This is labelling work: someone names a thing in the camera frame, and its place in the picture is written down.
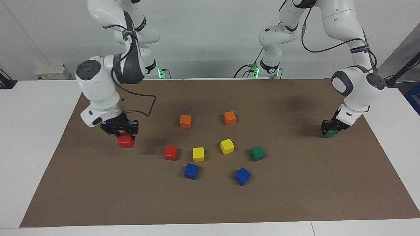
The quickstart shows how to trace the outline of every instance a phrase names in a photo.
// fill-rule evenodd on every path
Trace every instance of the cord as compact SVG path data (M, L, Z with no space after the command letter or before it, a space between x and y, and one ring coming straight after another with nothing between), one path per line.
M257 58L255 59L254 64L255 64L255 63L257 63L257 60L258 60L258 58L260 58L261 53L263 52L263 50L264 50L264 47L263 47L263 48L261 48L261 51L260 51L260 53L258 54Z
M249 71L246 71L245 73L244 73L244 75L242 75L242 78L245 78L245 74L248 72L248 75L247 75L247 78L249 77L249 74L252 72L252 70L249 70Z
M281 77L283 76L283 69L280 68L279 70L281 70L281 74L280 74L280 79L281 79Z
M172 79L171 72L168 69L162 69L162 71L167 71L169 73L169 78Z
M153 106L155 105L155 102L156 102L156 96L155 95L146 95L146 94L140 94L140 93L135 93L135 92L131 92L131 91L129 91L129 90L127 90L127 89L125 89L125 88L123 88L123 87L121 87L116 81L115 81L115 78L114 78L114 71L115 71L115 66L116 65L118 65L122 60L124 60L125 58L127 58L128 57L128 55L132 52L132 50L133 50L133 43L131 43L130 44L130 49L128 50L128 52L122 57L122 58L120 58L113 66L112 66L112 69L111 69L111 77L112 77L112 81L114 82L114 84L118 87L118 88L120 88L120 89L122 89L123 91L125 91L125 92L127 92L127 93L130 93L130 94L133 94L133 95L137 95L137 96L141 96L141 97L153 97L154 99L153 99L153 102L152 102L152 105L150 106L150 110L149 110L149 114L146 114L145 112L142 112L142 111L139 111L139 110L130 110L130 111L126 111L126 113L134 113L134 112L137 112L137 113L141 113L141 114L143 114L143 115L145 115L145 116L147 116L147 117L150 117L150 114L152 113L152 109L153 109Z
M414 68L414 67L416 67L419 63L420 63L420 61L419 61L419 62L417 62L417 63L416 63L415 65L413 65L412 67L409 67L407 71L409 71L409 70L413 69L413 68ZM391 75L391 76L387 76L387 77L385 77L384 79L388 79L388 78L391 78L391 77L394 77L394 76L396 76L396 74L393 74L393 75Z
M4 70L0 69L1 72L3 72L3 74L5 74L7 77L9 77L10 80L12 80L12 78L10 77L10 75L8 75Z
M356 40L360 40L360 41L364 42L364 40L363 40L363 39L360 39L360 38L354 38L354 39L351 39L351 40L347 40L347 41L345 41L345 42L342 42L342 43L340 43L340 44L337 44L337 45L335 45L335 46L333 46L333 47L330 47L330 48L327 48L327 49L323 49L323 50L319 50L319 51L312 51L312 50L310 50L309 48L307 48L307 47L306 47L306 45L305 45L305 43L303 42L303 36L305 35L305 32L306 32L306 22L308 21L309 15L311 14L312 8L315 6L315 3L316 3L316 2L317 2L317 0L315 0L315 1L314 1L314 3L312 4L312 6L309 8L308 14L306 15L305 21L303 22L303 26L302 26L302 37L301 37L301 42L302 42L303 47L304 47L304 48L305 48L308 52L312 52L312 53L325 52L325 51L328 51L328 50L334 49L334 48L336 48L336 47L339 47L339 46L341 46L341 45L344 45L344 44L346 44L346 43L349 43L349 42L352 42L352 41L356 41Z
M369 72L369 71L373 70L374 68L376 68L376 66L378 65L378 59L376 58L375 54L370 49L368 50L368 52L375 59L375 63L373 64L372 68L370 70L367 70Z
M126 30L126 28L125 27L123 27L123 26L121 26L121 25L110 25L110 26L102 26L104 29L109 29L109 28L112 28L112 27L120 27L120 28L122 28L123 30Z
M250 67L249 65L243 65L239 68L239 70L235 73L234 78L236 78L236 76L238 75L238 73L245 67Z
M278 12L280 13L280 10L283 8L283 6L284 6L284 4L286 4L286 2L287 2L287 0L285 0L284 2L283 2L283 4L280 6L280 9L278 10Z

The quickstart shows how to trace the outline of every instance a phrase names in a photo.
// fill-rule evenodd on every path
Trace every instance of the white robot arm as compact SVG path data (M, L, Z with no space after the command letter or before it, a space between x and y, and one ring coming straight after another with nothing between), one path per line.
M322 11L326 34L349 45L354 62L353 66L337 71L332 76L333 88L345 99L333 118L324 120L321 125L323 135L331 137L338 131L352 126L357 118L369 110L370 104L385 88L385 81L380 76L370 73L376 68L372 64L365 33L357 20L353 0L286 0L279 10L280 24L260 32L259 41L265 50L259 67L260 71L267 73L269 77L276 76L281 58L280 45L299 37L299 19L304 9L313 7L319 7ZM306 20L301 33L303 45L305 24Z
M105 29L113 29L124 54L96 56L82 62L75 75L90 105L80 114L89 126L117 137L120 131L134 139L138 121L129 121L115 84L138 84L157 63L146 44L159 41L160 33L147 27L137 3L140 0L88 0L90 15Z

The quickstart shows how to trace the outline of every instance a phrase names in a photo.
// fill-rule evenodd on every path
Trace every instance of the white wall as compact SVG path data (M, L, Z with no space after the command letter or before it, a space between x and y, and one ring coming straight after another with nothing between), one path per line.
M383 75L394 75L420 52L420 24L404 39L391 56L378 69ZM420 81L420 66L406 72L399 82Z
M91 19L86 0L3 1L48 59L66 64L71 71L94 55L123 51L112 32ZM162 32L161 41L152 48L172 76L208 78L232 77L239 66L255 60L261 49L258 33L278 23L277 12L282 2L142 0L140 4L148 22ZM420 21L419 0L355 0L355 4L358 19L380 64ZM0 67L18 79L33 78L29 68L36 59L24 49L24 42L16 40L3 19L0 30ZM314 9L310 16L305 40L312 49L338 43L323 32L319 9ZM351 63L347 46L312 54L302 48L300 40L295 40L283 46L281 67L284 77L323 78Z

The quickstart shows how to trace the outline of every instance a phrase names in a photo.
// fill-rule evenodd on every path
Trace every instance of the white table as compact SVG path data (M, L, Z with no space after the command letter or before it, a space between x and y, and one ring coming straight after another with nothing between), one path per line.
M0 90L0 236L420 235L420 219L18 228L80 93L76 81L20 81ZM420 117L397 89L386 89L365 117L419 207Z

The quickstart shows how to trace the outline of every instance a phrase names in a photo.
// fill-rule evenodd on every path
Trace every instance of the electrical box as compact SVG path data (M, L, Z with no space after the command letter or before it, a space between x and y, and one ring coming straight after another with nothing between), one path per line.
M37 80L68 80L72 79L70 72L63 64L36 66Z

